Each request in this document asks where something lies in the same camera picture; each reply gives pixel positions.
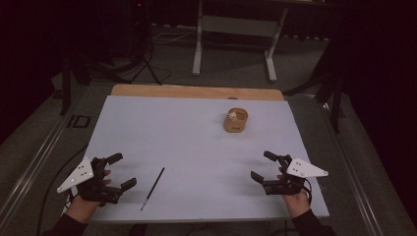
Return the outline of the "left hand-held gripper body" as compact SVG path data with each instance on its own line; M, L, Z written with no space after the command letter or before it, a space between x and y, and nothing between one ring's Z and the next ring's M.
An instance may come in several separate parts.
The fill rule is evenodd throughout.
M57 192L63 193L76 187L78 195L84 200L117 204L123 191L121 187L110 187L104 183L104 170L109 165L105 161L106 158L95 157L93 160L89 160L84 157L57 188Z

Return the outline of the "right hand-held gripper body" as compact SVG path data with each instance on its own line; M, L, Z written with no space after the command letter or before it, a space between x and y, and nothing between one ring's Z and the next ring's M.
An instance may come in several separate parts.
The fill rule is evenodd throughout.
M295 195L304 187L310 177L325 177L328 172L298 157L277 155L281 177L265 180L262 186L267 195Z

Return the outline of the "thin black paintbrush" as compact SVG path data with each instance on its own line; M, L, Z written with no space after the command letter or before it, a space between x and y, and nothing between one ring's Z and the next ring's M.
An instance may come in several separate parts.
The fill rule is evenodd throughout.
M162 167L162 168L161 168L161 170L160 170L160 172L159 172L159 174L158 174L158 175L157 175L157 177L156 177L156 180L155 180L155 181L154 181L154 183L152 184L151 189L149 190L149 193L148 193L148 195L146 196L146 198L145 198L145 200L144 200L144 202L143 202L143 204L142 204L142 206L141 206L140 211L144 210L144 208L146 207L147 202L149 201L149 199L150 199L150 197L151 197L151 195L152 195L152 193L153 193L153 191L154 191L154 189L155 189L156 185L158 184L158 182L159 182L159 180L160 180L160 178L161 178L162 174L164 173L164 170L165 170L165 167Z

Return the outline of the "wooden brush holder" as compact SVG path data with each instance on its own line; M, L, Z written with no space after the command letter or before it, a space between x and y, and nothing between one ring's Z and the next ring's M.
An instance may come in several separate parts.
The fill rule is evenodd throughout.
M229 112L235 111L237 113L237 117L232 120L227 117ZM243 108L234 107L231 108L226 114L226 117L223 122L223 128L228 133L241 133L246 128L246 123L249 119L248 112Z

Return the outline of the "person's right hand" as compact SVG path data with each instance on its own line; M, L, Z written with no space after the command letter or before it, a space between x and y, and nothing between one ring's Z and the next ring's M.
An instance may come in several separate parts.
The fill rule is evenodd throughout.
M311 209L309 203L309 194L304 189L295 195L282 195L282 198L292 218L301 216L303 213Z

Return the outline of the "person's left hand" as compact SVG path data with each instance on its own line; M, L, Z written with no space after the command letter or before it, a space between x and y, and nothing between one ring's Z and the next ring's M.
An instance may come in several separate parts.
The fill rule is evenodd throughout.
M100 202L87 201L80 195L76 195L66 210L66 214L82 224L88 224L99 205Z

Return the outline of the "black rectangular floor plate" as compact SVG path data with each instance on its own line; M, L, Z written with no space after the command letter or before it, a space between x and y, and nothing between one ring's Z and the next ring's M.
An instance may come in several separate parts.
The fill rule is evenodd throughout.
M90 117L84 115L72 115L68 121L67 128L84 129L89 126Z

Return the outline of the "pale grey table board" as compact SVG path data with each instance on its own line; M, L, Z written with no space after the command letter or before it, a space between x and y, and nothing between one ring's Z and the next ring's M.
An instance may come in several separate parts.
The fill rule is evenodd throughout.
M234 107L249 114L241 133L223 128ZM114 184L137 178L118 204L99 209L96 222L267 220L287 215L283 199L266 195L250 174L278 173L264 157L309 158L285 101L162 98L110 95L89 141L89 158L120 152L111 165ZM165 167L144 210L141 206Z

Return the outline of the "black metal stand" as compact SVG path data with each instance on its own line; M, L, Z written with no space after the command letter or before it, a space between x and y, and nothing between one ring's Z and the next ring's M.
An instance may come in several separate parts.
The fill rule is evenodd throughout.
M70 59L66 55L62 60L62 107L61 115L64 115L71 105L71 71Z
M343 78L333 74L324 74L321 77L310 79L308 82L290 90L284 91L282 94L291 96L299 93L305 89L316 85L321 85L317 93L314 95L314 100L317 103L325 104L332 98L330 110L330 124L336 133L339 133L338 119L340 114L340 104L342 95Z

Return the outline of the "black tripod stand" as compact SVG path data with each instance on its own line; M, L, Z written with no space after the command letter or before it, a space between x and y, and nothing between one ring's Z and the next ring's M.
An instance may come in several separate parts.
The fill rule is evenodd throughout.
M150 61L153 56L153 43L150 39L149 4L151 0L127 0L128 1L128 25L130 33L129 52L140 69L132 81L142 72L148 69L154 81L161 86L160 79L156 76Z

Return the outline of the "metal floor rail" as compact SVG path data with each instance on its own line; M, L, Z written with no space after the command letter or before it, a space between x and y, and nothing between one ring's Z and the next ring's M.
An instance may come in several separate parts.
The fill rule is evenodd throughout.
M337 134L328 121L328 129L335 139L337 149L341 154L342 167L347 178L347 182L360 211L361 217L365 223L369 236L385 236L380 224L378 223L375 213L370 205L369 198L362 187L360 180L354 170L350 156L339 134Z
M29 166L20 176L5 202L0 206L0 232L7 227L14 217L14 214L29 191L44 162L54 149L68 120L68 114L58 117L48 136L45 138L35 156L31 159Z

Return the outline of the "white metal desk frame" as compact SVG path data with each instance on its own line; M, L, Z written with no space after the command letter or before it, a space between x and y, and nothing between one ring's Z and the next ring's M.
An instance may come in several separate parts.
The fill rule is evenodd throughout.
M265 50L264 57L268 71L268 79L271 83L276 83L277 75L273 63L273 54L280 37L287 12L288 9L283 8L278 14L278 19L276 21L211 16L204 14L204 0L198 0L197 43L192 75L198 76L201 73L204 31L263 36L271 39L271 45L269 49Z

